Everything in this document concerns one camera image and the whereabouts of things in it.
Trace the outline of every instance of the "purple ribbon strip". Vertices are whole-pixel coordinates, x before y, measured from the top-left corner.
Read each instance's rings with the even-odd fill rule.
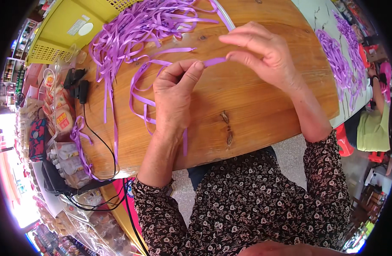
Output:
[[[355,109],[355,103],[358,96],[363,95],[366,90],[366,72],[359,54],[359,44],[355,32],[351,26],[334,12],[337,20],[337,29],[345,37],[348,43],[348,55],[351,59],[353,70],[350,69],[347,59],[341,52],[341,46],[336,39],[332,39],[324,30],[317,30],[316,35],[321,43],[327,59],[330,63],[334,79],[337,83],[338,99],[343,100],[344,90],[350,93],[350,101],[348,105],[350,110]]]
[[[343,100],[344,90],[348,89],[351,94],[349,105],[352,111],[355,108],[355,101],[359,94],[359,87],[354,85],[352,81],[354,75],[350,69],[347,59],[341,52],[341,46],[336,39],[331,38],[324,30],[317,29],[316,36],[318,37],[321,47],[327,56],[328,62],[330,63],[330,67],[337,84],[338,100]]]
[[[172,49],[170,49],[170,52],[183,52],[183,51],[187,52],[187,51],[192,51],[192,50],[194,50],[194,48],[172,48]],[[158,52],[155,55],[158,55],[158,54],[161,54],[161,53],[164,53],[164,52],[165,51]],[[225,61],[226,61],[225,57],[219,57],[219,58],[209,59],[207,61],[204,61],[203,63],[205,65],[205,67],[207,68],[207,67],[210,67],[212,65],[219,64],[219,63],[222,63],[222,62],[225,62]],[[172,64],[171,62],[161,61],[161,60],[149,60],[149,61],[145,62],[144,64],[142,64],[142,67],[139,68],[139,70],[135,73],[135,75],[132,77],[132,80],[131,80],[131,92],[130,92],[130,97],[129,97],[129,108],[131,109],[132,113],[134,113],[135,115],[139,116],[140,118],[142,118],[144,120],[145,127],[148,130],[148,133],[150,135],[153,135],[153,133],[149,130],[147,123],[149,122],[151,124],[156,125],[156,120],[153,119],[153,118],[147,117],[147,113],[148,113],[148,105],[156,107],[156,104],[155,104],[154,101],[148,100],[148,99],[146,99],[144,97],[141,97],[141,96],[139,96],[139,95],[137,95],[136,93],[133,92],[134,89],[135,90],[140,90],[140,89],[138,89],[136,87],[136,82],[139,80],[139,78],[142,76],[142,74],[150,67],[151,63],[162,65],[162,68],[159,70],[158,75],[162,72],[162,70],[165,67],[167,67],[167,66]],[[152,85],[150,85],[148,88],[146,88],[144,90],[140,90],[140,91],[148,90],[151,87],[152,87]],[[133,109],[132,98],[135,98],[136,100],[139,100],[140,102],[144,103],[144,114],[143,115],[136,113],[135,110]],[[184,132],[183,132],[183,156],[187,156],[187,129],[185,129]]]
[[[346,38],[348,43],[348,54],[351,59],[352,67],[354,68],[355,85],[361,90],[366,90],[366,72],[365,66],[359,54],[359,44],[357,40],[357,35],[352,30],[348,22],[340,17],[336,12],[334,12],[334,17],[338,21],[337,29]]]
[[[145,70],[149,67],[150,63],[160,64],[164,67],[170,65],[168,62],[159,60],[152,60],[152,56],[142,55],[134,57],[142,51],[145,42],[153,42],[156,47],[160,47],[160,40],[168,37],[175,36],[182,37],[182,33],[192,31],[197,22],[216,23],[217,20],[199,18],[196,11],[203,11],[207,13],[217,13],[222,19],[226,27],[231,30],[229,22],[224,18],[215,4],[214,0],[209,0],[213,10],[203,10],[193,6],[196,0],[144,0],[141,3],[134,3],[132,7],[126,8],[114,20],[108,24],[103,25],[103,29],[96,34],[92,39],[89,46],[89,53],[92,60],[97,64],[96,68],[96,81],[100,82],[102,79],[105,81],[105,95],[104,95],[104,123],[107,122],[107,98],[110,99],[112,106],[112,115],[114,119],[114,151],[115,163],[118,163],[118,130],[115,120],[115,110],[113,104],[113,88],[112,84],[115,76],[123,62],[132,63],[143,57],[149,58],[141,69],[134,75],[132,80],[139,78]],[[169,49],[160,52],[178,52],[190,51],[193,48],[177,48]],[[154,102],[149,101],[143,97],[133,93],[131,84],[131,95],[146,105],[154,106]],[[153,122],[151,118],[145,118],[138,115],[146,122]]]
[[[79,126],[78,126],[78,120],[80,120],[80,119],[81,119],[81,126],[79,127]],[[86,161],[86,159],[85,159],[85,156],[84,156],[84,151],[82,150],[80,136],[86,138],[86,139],[90,142],[90,144],[93,145],[93,143],[92,143],[90,137],[89,137],[88,135],[86,135],[85,133],[81,132],[81,130],[82,130],[84,127],[85,127],[85,119],[84,119],[84,117],[83,117],[83,116],[78,116],[78,117],[76,118],[76,120],[75,120],[75,125],[74,125],[74,127],[72,128],[70,138],[71,138],[71,140],[73,140],[73,141],[75,142],[75,144],[76,144],[76,147],[77,147],[78,152],[79,152],[79,158],[80,158],[81,161],[82,161],[82,164],[83,164],[83,166],[84,166],[84,171],[85,171],[85,173],[86,173],[88,176],[91,176],[91,177],[94,178],[94,179],[98,179],[97,177],[95,177],[95,175],[92,174],[92,171],[91,171],[92,164],[88,164],[88,163],[87,163],[87,161]]]

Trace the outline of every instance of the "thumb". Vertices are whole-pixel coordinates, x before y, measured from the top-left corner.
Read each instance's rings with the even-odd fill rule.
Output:
[[[201,61],[196,61],[190,66],[190,68],[185,72],[182,79],[178,83],[180,87],[183,87],[187,92],[192,92],[196,83],[202,76],[205,65]]]
[[[239,62],[252,69],[257,74],[261,73],[263,67],[263,62],[249,52],[233,51],[227,54],[226,59]]]

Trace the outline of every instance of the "woman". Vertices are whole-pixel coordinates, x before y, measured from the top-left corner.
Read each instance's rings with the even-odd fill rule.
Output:
[[[373,87],[373,100],[376,109],[366,111],[365,107],[355,113],[344,123],[348,142],[360,151],[387,152],[389,146],[389,106],[381,93],[380,80],[375,69],[369,69]]]
[[[270,255],[337,255],[336,251],[310,246],[338,248],[349,218],[337,140],[326,115],[295,69],[283,38],[250,22],[219,39],[262,54],[264,58],[257,59],[234,51],[227,59],[248,66],[290,96],[307,140],[308,193],[281,174],[268,150],[219,161],[198,184],[186,228],[177,202],[166,196],[166,191],[173,182],[178,142],[190,123],[190,94],[204,66],[196,60],[176,62],[153,84],[156,131],[132,187],[150,254],[249,256],[268,251]]]

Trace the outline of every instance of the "hand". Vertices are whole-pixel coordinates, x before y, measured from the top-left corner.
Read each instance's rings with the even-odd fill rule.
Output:
[[[189,126],[190,94],[204,68],[203,62],[195,59],[178,61],[165,68],[156,78],[153,92],[156,130],[159,133],[181,136]]]
[[[375,75],[377,75],[376,69],[375,68],[368,68],[368,76],[373,77]]]
[[[272,84],[286,93],[299,87],[296,83],[301,74],[296,70],[286,40],[273,34],[262,25],[250,21],[235,28],[227,35],[219,36],[225,44],[245,47],[253,52],[262,54],[262,59],[243,51],[233,51],[226,58],[246,65],[269,84]]]

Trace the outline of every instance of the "round wooden table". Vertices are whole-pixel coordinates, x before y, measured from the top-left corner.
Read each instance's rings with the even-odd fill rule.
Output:
[[[329,119],[338,115],[338,98],[330,65],[312,28],[290,0],[226,0],[219,1],[236,27],[254,20],[271,32],[284,37],[290,47],[296,68],[320,102]],[[199,8],[211,9],[208,1],[200,0]],[[208,60],[224,57],[236,49],[218,40],[228,33],[217,14],[199,12],[200,18],[214,18],[219,24],[198,23],[195,30],[184,33],[183,38],[165,38],[162,47],[147,43],[140,53],[152,55],[173,47],[197,48],[193,52],[168,53],[156,57],[170,62],[183,59]],[[119,163],[116,178],[135,176],[151,139],[144,121],[129,110],[129,91],[132,76],[146,60],[123,63],[113,84],[114,107],[119,134]],[[96,64],[87,57],[80,68],[89,69],[86,79],[91,81],[86,103],[88,125],[113,149],[114,124],[112,109],[107,107],[107,120],[103,121],[104,82],[95,81]],[[138,83],[140,88],[152,84],[159,65],[145,72]],[[153,100],[153,91],[138,92]],[[143,104],[134,100],[137,113],[143,113]],[[83,115],[81,105],[77,115]],[[193,167],[227,159],[272,145],[295,136],[300,125],[290,99],[279,89],[263,82],[252,70],[234,62],[224,62],[207,68],[192,94],[192,122],[188,128],[188,154],[178,150],[174,169]],[[148,117],[155,118],[151,108]],[[113,175],[113,159],[106,146],[85,128],[94,142],[82,139],[88,161],[94,174],[106,179]]]

